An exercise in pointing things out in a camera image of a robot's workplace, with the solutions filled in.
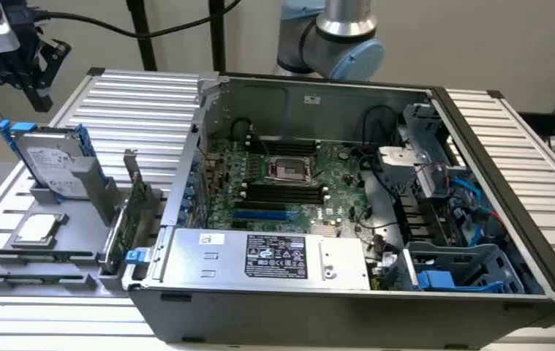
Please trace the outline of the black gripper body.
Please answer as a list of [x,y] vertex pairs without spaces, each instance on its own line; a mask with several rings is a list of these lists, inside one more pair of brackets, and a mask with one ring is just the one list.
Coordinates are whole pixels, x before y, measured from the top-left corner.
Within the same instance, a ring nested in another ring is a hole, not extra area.
[[36,9],[26,5],[26,1],[2,1],[1,5],[18,44],[16,50],[1,55],[5,67],[13,73],[41,74],[41,40],[34,25]]

